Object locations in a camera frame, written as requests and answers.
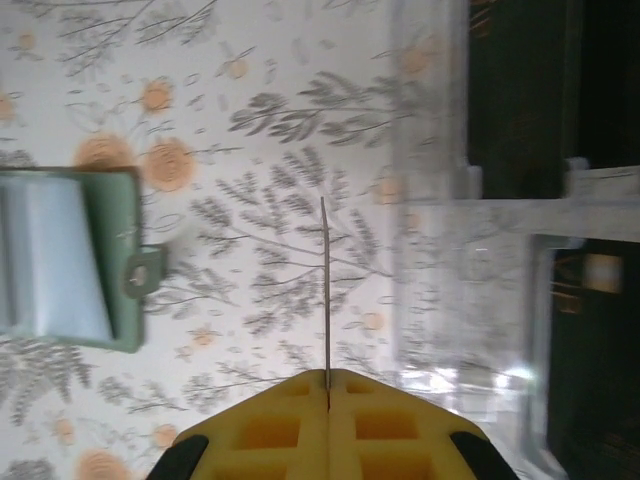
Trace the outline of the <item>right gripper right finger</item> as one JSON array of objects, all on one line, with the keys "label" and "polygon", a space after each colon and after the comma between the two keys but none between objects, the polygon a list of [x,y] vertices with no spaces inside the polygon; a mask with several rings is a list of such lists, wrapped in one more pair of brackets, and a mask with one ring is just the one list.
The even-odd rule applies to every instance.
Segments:
[{"label": "right gripper right finger", "polygon": [[331,372],[329,480],[506,480],[470,420],[346,369]]}]

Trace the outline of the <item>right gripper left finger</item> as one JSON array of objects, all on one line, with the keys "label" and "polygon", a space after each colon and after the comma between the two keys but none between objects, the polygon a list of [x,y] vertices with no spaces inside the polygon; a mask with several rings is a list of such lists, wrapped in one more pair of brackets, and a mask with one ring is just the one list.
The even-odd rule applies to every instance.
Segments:
[{"label": "right gripper left finger", "polygon": [[329,480],[325,372],[284,380],[182,431],[149,480]]}]

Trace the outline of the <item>green card holder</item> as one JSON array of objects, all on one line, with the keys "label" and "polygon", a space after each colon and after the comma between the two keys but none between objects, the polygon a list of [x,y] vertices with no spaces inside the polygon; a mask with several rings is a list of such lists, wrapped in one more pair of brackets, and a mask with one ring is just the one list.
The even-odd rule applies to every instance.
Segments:
[{"label": "green card holder", "polygon": [[134,353],[165,263],[131,170],[0,170],[0,334]]}]

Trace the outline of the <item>clear acrylic card rack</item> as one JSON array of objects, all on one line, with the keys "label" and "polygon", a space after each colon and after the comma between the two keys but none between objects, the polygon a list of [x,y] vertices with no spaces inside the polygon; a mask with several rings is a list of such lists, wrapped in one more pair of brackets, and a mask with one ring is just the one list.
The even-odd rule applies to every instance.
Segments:
[{"label": "clear acrylic card rack", "polygon": [[569,480],[546,440],[555,254],[640,243],[640,165],[578,154],[584,0],[568,0],[559,197],[486,199],[468,158],[470,0],[392,0],[400,385],[480,426],[518,480]]}]

